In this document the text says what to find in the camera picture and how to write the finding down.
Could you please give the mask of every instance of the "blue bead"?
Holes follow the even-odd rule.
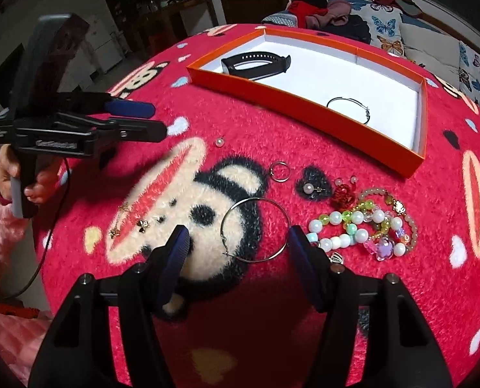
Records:
[[[308,239],[308,242],[319,242],[319,237],[315,232],[307,233],[306,238]]]

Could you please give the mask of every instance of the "silver ring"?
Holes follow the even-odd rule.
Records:
[[[287,177],[283,178],[283,179],[278,179],[274,176],[274,167],[276,165],[283,165],[285,168],[288,169],[288,175]],[[291,173],[291,169],[290,167],[285,163],[285,162],[274,162],[272,165],[270,165],[270,168],[269,168],[269,175],[270,175],[270,178],[273,180],[273,181],[276,181],[276,182],[287,182],[288,179],[290,178],[290,173]]]
[[[229,215],[230,212],[232,212],[236,207],[238,207],[239,205],[243,204],[243,203],[246,203],[248,201],[266,201],[270,204],[273,204],[275,205],[276,207],[279,208],[279,210],[283,213],[283,215],[285,216],[285,219],[286,219],[286,222],[288,224],[288,228],[290,228],[290,218],[288,217],[288,214],[286,213],[286,211],[284,210],[283,207],[281,207],[278,203],[276,203],[275,201],[271,200],[271,199],[268,199],[268,198],[263,198],[263,197],[250,197],[250,198],[246,198],[246,199],[242,199],[240,200],[238,203],[235,203],[231,206],[231,208],[226,212],[224,218],[222,219],[222,223],[220,223],[220,237],[222,238],[222,244],[224,245],[224,248],[225,248],[225,253],[223,253],[224,255],[227,255],[227,256],[232,256],[233,258],[236,258],[238,261],[242,261],[244,263],[249,263],[249,264],[256,264],[256,263],[263,263],[265,261],[269,261],[269,260],[272,260],[274,258],[276,258],[279,254],[281,254],[283,252],[283,250],[285,249],[286,247],[286,238],[285,238],[285,243],[281,246],[281,248],[279,248],[279,250],[272,254],[271,256],[268,256],[267,258],[264,258],[262,260],[246,260],[245,258],[242,258],[240,256],[237,256],[237,255],[232,255],[229,253],[229,249],[228,249],[228,246],[226,245],[226,237],[224,236],[224,223],[225,223],[225,219],[227,218],[227,216]]]
[[[329,108],[329,105],[331,102],[333,101],[339,101],[339,100],[344,100],[344,101],[349,101],[349,102],[353,102],[353,103],[356,103],[358,106],[364,108],[366,110],[366,122],[363,123],[364,125],[366,125],[368,122],[369,122],[369,119],[371,118],[371,114],[369,113],[369,108],[365,105],[362,105],[359,101],[357,101],[356,99],[353,99],[353,98],[342,98],[342,97],[339,97],[339,98],[333,98],[331,100],[328,101],[328,103],[326,104],[326,107]]]

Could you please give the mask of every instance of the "red blanket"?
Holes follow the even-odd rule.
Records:
[[[192,253],[179,295],[166,310],[180,321],[155,319],[176,385],[299,387],[325,317],[306,300],[288,253],[251,266],[223,256],[220,222],[233,203],[256,194],[279,202],[293,224],[306,228],[332,208],[327,197],[304,194],[303,182],[313,179],[333,187],[337,177],[347,181],[354,174],[359,188],[383,187],[401,200],[419,237],[413,252],[382,262],[360,245],[343,249],[345,264],[358,274],[393,272],[403,279],[458,384],[480,358],[480,109],[473,112],[432,74],[399,60],[431,83],[427,159],[403,179],[308,126],[189,83],[187,63],[254,27],[238,25],[188,38],[112,89],[115,95],[154,103],[154,118],[170,125],[170,136],[159,144],[122,143],[94,160],[70,160],[71,192],[42,271],[53,312],[81,273],[97,278],[120,274],[163,245],[176,224],[184,224]],[[350,44],[381,54],[362,43]],[[278,160],[292,169],[287,182],[267,176],[269,165]],[[34,221],[38,256],[62,193]],[[383,205],[382,199],[375,201]],[[126,218],[119,210],[124,202],[134,206]],[[285,221],[270,204],[236,212],[230,216],[228,241],[238,252],[264,258],[284,240]],[[151,225],[140,233],[135,221],[145,216]],[[118,218],[122,236],[112,240],[109,233]],[[350,383],[361,377],[364,323],[362,314]],[[117,373],[127,382],[116,311],[111,326]]]

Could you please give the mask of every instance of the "green bead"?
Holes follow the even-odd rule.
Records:
[[[356,224],[350,223],[349,225],[346,226],[346,233],[348,235],[354,235],[356,231],[357,231]]]
[[[319,220],[321,220],[323,226],[326,226],[330,222],[330,217],[327,214],[321,214],[319,216]]]
[[[344,213],[342,213],[342,220],[345,221],[346,223],[349,223],[351,221],[352,215],[353,215],[352,211],[346,210]]]
[[[367,210],[372,210],[374,207],[374,201],[372,199],[366,199],[365,205]]]

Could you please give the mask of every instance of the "pile of clothes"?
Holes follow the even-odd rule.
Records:
[[[288,15],[297,18],[297,27],[332,33],[355,41],[371,42],[369,26],[358,15],[351,14],[351,4],[345,0],[290,0],[286,12],[266,17],[262,23],[286,25]]]

